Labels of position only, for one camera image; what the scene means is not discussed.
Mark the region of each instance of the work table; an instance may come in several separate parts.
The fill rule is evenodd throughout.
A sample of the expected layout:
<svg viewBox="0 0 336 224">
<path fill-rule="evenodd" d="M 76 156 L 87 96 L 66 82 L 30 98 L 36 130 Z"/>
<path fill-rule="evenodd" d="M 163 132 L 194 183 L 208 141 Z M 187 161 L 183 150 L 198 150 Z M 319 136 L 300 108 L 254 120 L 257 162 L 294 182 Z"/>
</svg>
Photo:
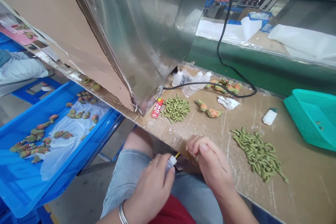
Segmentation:
<svg viewBox="0 0 336 224">
<path fill-rule="evenodd" d="M 83 88 L 89 88 L 83 83 L 85 75 L 62 63 L 55 63 L 48 57 L 42 60 Z M 192 75 L 200 70 L 192 65 L 185 68 Z M 212 79 L 221 77 L 214 74 Z M 167 79 L 165 86 L 169 86 L 171 81 L 172 76 Z M 227 110 L 217 103 L 217 97 L 222 94 L 213 88 L 198 90 L 189 98 L 183 95 L 180 88 L 164 90 L 160 97 L 164 100 L 179 94 L 182 99 L 190 101 L 191 111 L 185 119 L 171 124 L 161 115 L 157 119 L 152 118 L 153 108 L 144 117 L 131 112 L 105 89 L 90 92 L 192 162 L 195 160 L 185 150 L 186 141 L 193 134 L 208 136 L 226 154 L 238 192 L 277 219 L 285 223 L 302 224 L 336 222 L 336 153 L 307 144 L 280 97 L 259 90 L 252 97 L 239 99 L 240 105 L 234 110 Z M 243 87 L 239 95 L 251 92 Z M 208 107 L 223 111 L 223 115 L 209 118 L 199 110 L 195 103 L 197 99 L 203 100 Z M 272 107 L 277 108 L 277 117 L 272 126 L 267 126 L 262 123 L 262 117 Z M 242 127 L 245 127 L 246 132 L 260 133 L 264 142 L 275 147 L 275 155 L 282 162 L 288 184 L 278 174 L 264 183 L 258 174 L 252 172 L 244 151 L 232 139 L 234 133 L 231 130 Z"/>
</svg>

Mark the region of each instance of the teal plastic basket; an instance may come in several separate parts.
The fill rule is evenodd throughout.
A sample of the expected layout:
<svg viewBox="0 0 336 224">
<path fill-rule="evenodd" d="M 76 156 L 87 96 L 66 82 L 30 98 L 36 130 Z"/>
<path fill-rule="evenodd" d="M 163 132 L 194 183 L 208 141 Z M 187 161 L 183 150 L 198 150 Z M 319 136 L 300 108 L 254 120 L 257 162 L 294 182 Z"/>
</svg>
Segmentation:
<svg viewBox="0 0 336 224">
<path fill-rule="evenodd" d="M 284 103 L 307 143 L 336 152 L 336 96 L 294 89 Z"/>
</svg>

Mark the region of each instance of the bottle cap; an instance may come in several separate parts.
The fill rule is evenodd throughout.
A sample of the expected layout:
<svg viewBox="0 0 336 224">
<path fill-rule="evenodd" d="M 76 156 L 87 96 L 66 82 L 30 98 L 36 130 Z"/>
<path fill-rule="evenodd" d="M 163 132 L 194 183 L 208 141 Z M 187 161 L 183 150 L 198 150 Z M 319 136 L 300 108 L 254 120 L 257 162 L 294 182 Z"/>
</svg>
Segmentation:
<svg viewBox="0 0 336 224">
<path fill-rule="evenodd" d="M 171 157 L 169 158 L 169 161 L 170 161 L 173 165 L 175 165 L 176 162 L 177 162 L 177 159 L 176 159 L 174 156 L 171 156 Z"/>
</svg>

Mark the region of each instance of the red package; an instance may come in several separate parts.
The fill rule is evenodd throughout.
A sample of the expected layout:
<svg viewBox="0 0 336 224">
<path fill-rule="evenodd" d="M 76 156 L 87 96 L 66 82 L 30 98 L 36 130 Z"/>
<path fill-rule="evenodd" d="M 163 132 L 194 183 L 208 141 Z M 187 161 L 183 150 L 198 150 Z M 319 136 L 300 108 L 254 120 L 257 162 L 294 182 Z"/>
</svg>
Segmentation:
<svg viewBox="0 0 336 224">
<path fill-rule="evenodd" d="M 156 102 L 155 107 L 154 107 L 153 112 L 152 112 L 152 117 L 153 118 L 156 119 L 159 116 L 159 113 L 160 113 L 163 102 L 164 102 L 163 99 L 158 99 L 158 101 Z"/>
</svg>

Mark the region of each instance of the person's left hand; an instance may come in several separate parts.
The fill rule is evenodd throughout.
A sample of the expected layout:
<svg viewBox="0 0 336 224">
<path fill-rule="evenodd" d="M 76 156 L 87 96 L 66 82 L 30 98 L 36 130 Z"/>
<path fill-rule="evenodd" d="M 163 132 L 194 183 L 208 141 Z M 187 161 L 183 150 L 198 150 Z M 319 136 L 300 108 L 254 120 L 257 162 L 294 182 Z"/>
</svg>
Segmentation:
<svg viewBox="0 0 336 224">
<path fill-rule="evenodd" d="M 174 167 L 167 173 L 166 180 L 164 178 L 171 156 L 157 154 L 142 171 L 133 195 L 124 202 L 125 217 L 130 224 L 148 223 L 167 202 L 175 178 Z"/>
</svg>

